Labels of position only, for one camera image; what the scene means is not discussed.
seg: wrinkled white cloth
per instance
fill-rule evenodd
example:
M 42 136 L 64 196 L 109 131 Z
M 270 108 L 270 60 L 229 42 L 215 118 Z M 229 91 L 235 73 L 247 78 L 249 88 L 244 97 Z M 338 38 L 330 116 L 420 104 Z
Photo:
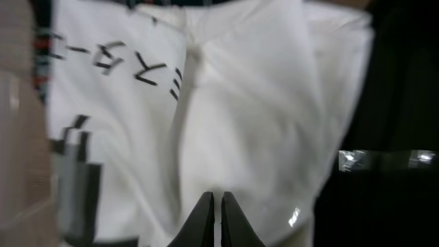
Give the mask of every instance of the wrinkled white cloth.
M 311 218 L 350 123 L 369 21 L 301 0 L 134 12 L 60 1 L 54 32 L 64 39 L 54 53 L 64 59 L 53 61 L 49 137 L 59 139 L 76 115 L 90 117 L 88 159 L 104 167 L 95 241 L 140 236 L 139 246 L 166 246 L 204 191 L 215 195 L 215 245 L 224 191 L 265 245 L 291 235 Z M 116 41 L 124 45 L 109 45 L 101 62 L 123 61 L 94 66 L 97 45 Z M 136 79 L 138 54 L 166 67 Z

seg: white fabric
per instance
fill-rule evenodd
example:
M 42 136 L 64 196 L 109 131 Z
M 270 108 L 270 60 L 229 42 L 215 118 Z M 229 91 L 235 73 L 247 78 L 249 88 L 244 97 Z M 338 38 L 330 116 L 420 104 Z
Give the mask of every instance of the white fabric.
M 292 234 L 310 218 L 355 109 L 368 22 L 360 11 L 301 0 L 130 13 L 60 1 L 55 32 L 91 54 L 66 50 L 66 60 L 54 60 L 49 137 L 91 116 L 89 159 L 104 164 L 95 240 L 140 235 L 140 246 L 166 246 L 204 191 L 215 193 L 217 246 L 224 191 L 264 244 Z M 92 65 L 97 44 L 116 40 L 126 47 L 111 53 L 124 62 L 103 75 Z M 167 65 L 143 75 L 158 86 L 134 79 L 142 69 L 135 51 L 148 65 Z M 178 94 L 174 69 L 183 72 L 185 60 L 174 116 L 169 90 Z

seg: white cloth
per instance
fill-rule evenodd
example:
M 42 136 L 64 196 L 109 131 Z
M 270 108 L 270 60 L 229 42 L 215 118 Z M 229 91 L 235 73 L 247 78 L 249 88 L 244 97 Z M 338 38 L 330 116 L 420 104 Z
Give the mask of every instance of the white cloth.
M 66 43 L 54 53 L 65 60 L 54 60 L 49 137 L 90 116 L 88 159 L 104 166 L 95 241 L 166 246 L 204 191 L 215 194 L 217 219 L 222 193 L 233 192 L 266 245 L 292 234 L 311 217 L 355 109 L 368 23 L 363 12 L 301 0 L 134 12 L 60 1 L 55 33 Z M 125 44 L 109 50 L 123 62 L 106 75 L 93 59 L 113 41 Z M 142 75 L 157 86 L 134 78 L 136 51 L 148 66 L 167 65 Z M 181 82 L 175 68 L 185 63 Z

